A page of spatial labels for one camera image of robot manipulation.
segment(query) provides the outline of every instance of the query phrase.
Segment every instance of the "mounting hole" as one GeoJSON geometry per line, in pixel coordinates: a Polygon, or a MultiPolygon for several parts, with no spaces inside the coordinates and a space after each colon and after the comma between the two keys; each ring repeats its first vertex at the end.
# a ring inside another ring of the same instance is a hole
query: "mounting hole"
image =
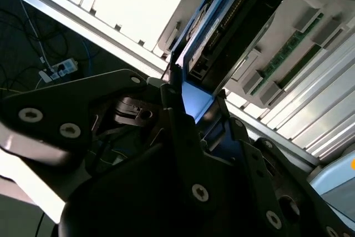
{"type": "Polygon", "coordinates": [[[281,220],[275,212],[269,210],[266,212],[266,218],[275,229],[280,230],[282,228],[281,220]]]}
{"type": "Polygon", "coordinates": [[[153,116],[153,113],[150,110],[144,110],[140,113],[140,118],[143,120],[150,119],[153,116]]]}
{"type": "Polygon", "coordinates": [[[278,203],[285,218],[291,222],[296,223],[300,220],[300,210],[293,199],[287,195],[282,196],[278,203]]]}
{"type": "Polygon", "coordinates": [[[332,227],[327,226],[327,232],[330,237],[339,237],[332,227]]]}
{"type": "Polygon", "coordinates": [[[140,79],[135,77],[135,76],[132,76],[131,77],[131,80],[134,82],[134,83],[140,83],[140,79]]]}
{"type": "Polygon", "coordinates": [[[75,139],[79,137],[82,133],[79,126],[74,123],[64,123],[59,128],[60,134],[69,139],[75,139]]]}
{"type": "Polygon", "coordinates": [[[256,174],[259,176],[259,177],[264,177],[264,174],[260,171],[260,170],[257,170],[256,171],[256,174]]]}
{"type": "Polygon", "coordinates": [[[24,108],[20,110],[18,117],[24,122],[36,123],[43,119],[43,113],[35,108],[24,108]]]}

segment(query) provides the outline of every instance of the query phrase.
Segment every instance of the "cable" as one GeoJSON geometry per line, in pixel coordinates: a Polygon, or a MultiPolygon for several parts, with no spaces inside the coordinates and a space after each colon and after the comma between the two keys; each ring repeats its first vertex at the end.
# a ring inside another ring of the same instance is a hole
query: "cable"
{"type": "Polygon", "coordinates": [[[6,88],[9,89],[9,82],[8,82],[8,78],[7,78],[7,74],[6,74],[5,68],[1,64],[0,64],[0,68],[1,68],[2,72],[4,73],[4,77],[5,77],[5,81],[6,81],[6,88]]]}
{"type": "Polygon", "coordinates": [[[23,93],[23,92],[21,92],[21,91],[11,90],[11,89],[1,88],[1,87],[0,87],[0,90],[8,91],[8,92],[13,92],[13,93],[23,93]]]}
{"type": "MultiPolygon", "coordinates": [[[[94,154],[95,156],[97,155],[95,152],[93,152],[93,151],[91,151],[91,150],[89,150],[89,152],[92,153],[92,154],[94,154]]],[[[105,161],[105,160],[103,160],[103,159],[101,159],[101,158],[100,158],[100,161],[103,162],[103,163],[112,165],[112,163],[110,163],[110,162],[108,162],[108,161],[105,161]]]]}
{"type": "Polygon", "coordinates": [[[120,152],[120,151],[117,151],[117,150],[111,150],[112,152],[115,152],[115,153],[117,153],[117,154],[119,154],[119,155],[121,155],[122,157],[124,157],[124,158],[128,158],[125,154],[123,154],[122,152],[120,152]]]}
{"type": "Polygon", "coordinates": [[[22,71],[20,71],[20,72],[15,76],[15,78],[13,78],[13,82],[10,84],[9,89],[12,89],[12,87],[13,87],[14,83],[17,81],[17,79],[18,79],[24,72],[26,72],[26,71],[29,70],[29,69],[36,69],[36,70],[38,70],[38,71],[42,71],[42,69],[40,69],[40,68],[38,68],[38,67],[36,67],[36,66],[29,66],[29,67],[27,67],[27,68],[24,68],[22,71]]]}
{"type": "Polygon", "coordinates": [[[41,83],[41,81],[42,81],[43,79],[41,78],[41,79],[39,79],[39,81],[38,81],[38,83],[37,83],[37,85],[35,86],[35,90],[37,90],[38,89],[38,86],[39,86],[39,84],[41,83]]]}
{"type": "Polygon", "coordinates": [[[21,2],[21,6],[22,6],[22,8],[23,8],[23,11],[25,12],[26,17],[28,18],[29,25],[31,25],[31,28],[32,28],[32,30],[33,30],[33,32],[34,32],[34,35],[38,38],[38,44],[39,44],[39,47],[40,47],[40,49],[41,49],[41,51],[42,51],[43,59],[44,59],[44,61],[46,62],[48,68],[49,68],[52,72],[54,72],[52,66],[49,64],[49,62],[48,62],[48,60],[47,60],[47,57],[45,56],[45,52],[44,52],[44,49],[43,49],[43,46],[42,46],[42,42],[39,40],[38,34],[37,34],[37,32],[36,32],[36,29],[35,29],[34,26],[33,26],[33,23],[32,23],[32,21],[31,21],[29,15],[28,15],[28,13],[27,13],[26,7],[24,6],[22,0],[20,0],[20,2],[21,2]]]}
{"type": "Polygon", "coordinates": [[[10,78],[7,79],[8,82],[11,81],[11,80],[13,81],[13,83],[18,83],[18,84],[21,85],[23,88],[26,88],[27,90],[30,90],[30,88],[29,88],[27,85],[23,84],[23,83],[20,82],[19,80],[13,80],[13,79],[10,79],[10,78]]]}
{"type": "Polygon", "coordinates": [[[42,216],[40,216],[40,220],[39,220],[39,223],[38,223],[38,225],[37,225],[37,230],[35,231],[34,237],[37,237],[37,236],[38,236],[39,228],[40,228],[40,225],[42,224],[43,218],[44,218],[44,212],[42,213],[42,216]]]}
{"type": "Polygon", "coordinates": [[[88,47],[87,47],[87,44],[85,44],[85,42],[84,42],[84,40],[82,41],[83,42],[83,45],[84,45],[84,48],[85,48],[85,50],[86,50],[86,52],[87,52],[87,55],[88,55],[88,59],[89,59],[89,76],[91,76],[92,75],[92,59],[91,59],[91,55],[90,55],[90,53],[89,53],[89,49],[88,49],[88,47]]]}

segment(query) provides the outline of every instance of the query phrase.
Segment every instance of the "electrical outlet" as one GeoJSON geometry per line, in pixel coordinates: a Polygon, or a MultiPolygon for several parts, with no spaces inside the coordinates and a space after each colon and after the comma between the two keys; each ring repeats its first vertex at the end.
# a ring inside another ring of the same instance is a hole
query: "electrical outlet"
{"type": "Polygon", "coordinates": [[[69,73],[76,72],[78,70],[78,62],[76,62],[73,58],[69,58],[56,65],[53,65],[52,68],[55,71],[54,73],[52,73],[49,69],[44,69],[38,72],[38,74],[44,80],[45,83],[49,83],[53,80],[59,79],[69,73]],[[64,69],[58,71],[60,65],[64,66],[64,69]]]}

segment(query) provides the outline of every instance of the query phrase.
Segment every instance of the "blue cable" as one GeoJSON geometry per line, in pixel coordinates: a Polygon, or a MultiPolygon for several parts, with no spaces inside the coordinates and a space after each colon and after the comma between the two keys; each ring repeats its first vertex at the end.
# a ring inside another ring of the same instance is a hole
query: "blue cable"
{"type": "Polygon", "coordinates": [[[91,76],[92,75],[92,59],[91,59],[91,55],[89,53],[89,49],[88,49],[87,44],[85,44],[84,41],[82,41],[82,42],[83,42],[83,45],[84,45],[85,50],[86,50],[87,55],[88,55],[88,59],[89,59],[89,76],[91,76]]]}

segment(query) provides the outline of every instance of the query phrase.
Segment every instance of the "black cable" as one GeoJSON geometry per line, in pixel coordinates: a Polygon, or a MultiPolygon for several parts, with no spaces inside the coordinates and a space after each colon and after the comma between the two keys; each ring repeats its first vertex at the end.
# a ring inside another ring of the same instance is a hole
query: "black cable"
{"type": "Polygon", "coordinates": [[[6,81],[6,89],[9,90],[9,82],[8,82],[8,78],[7,78],[7,74],[6,74],[5,68],[1,64],[0,64],[0,68],[1,68],[2,72],[4,73],[4,77],[5,77],[5,81],[6,81]]]}
{"type": "Polygon", "coordinates": [[[13,81],[13,83],[18,83],[19,85],[21,85],[23,88],[27,89],[27,90],[30,90],[30,87],[28,87],[27,85],[25,85],[24,83],[20,82],[19,80],[14,80],[14,79],[10,79],[8,78],[7,81],[13,81]]]}
{"type": "Polygon", "coordinates": [[[37,225],[37,230],[35,231],[34,237],[37,237],[37,236],[38,236],[39,228],[40,228],[40,225],[42,224],[43,218],[44,218],[44,212],[42,213],[42,216],[40,216],[40,220],[39,220],[39,223],[38,223],[38,225],[37,225]]]}
{"type": "Polygon", "coordinates": [[[110,146],[109,141],[110,141],[110,136],[106,135],[104,137],[102,145],[99,147],[99,149],[96,152],[93,162],[91,163],[90,167],[88,168],[89,174],[94,175],[96,173],[96,168],[100,162],[101,157],[105,153],[106,148],[110,146]]]}
{"type": "Polygon", "coordinates": [[[27,68],[24,68],[22,71],[20,71],[20,72],[12,79],[13,82],[10,84],[9,89],[12,89],[14,83],[17,82],[17,80],[20,78],[20,76],[21,76],[24,72],[26,72],[27,70],[29,70],[29,69],[42,70],[42,69],[40,69],[40,68],[38,68],[38,67],[36,67],[36,66],[29,66],[29,67],[27,67],[27,68]]]}

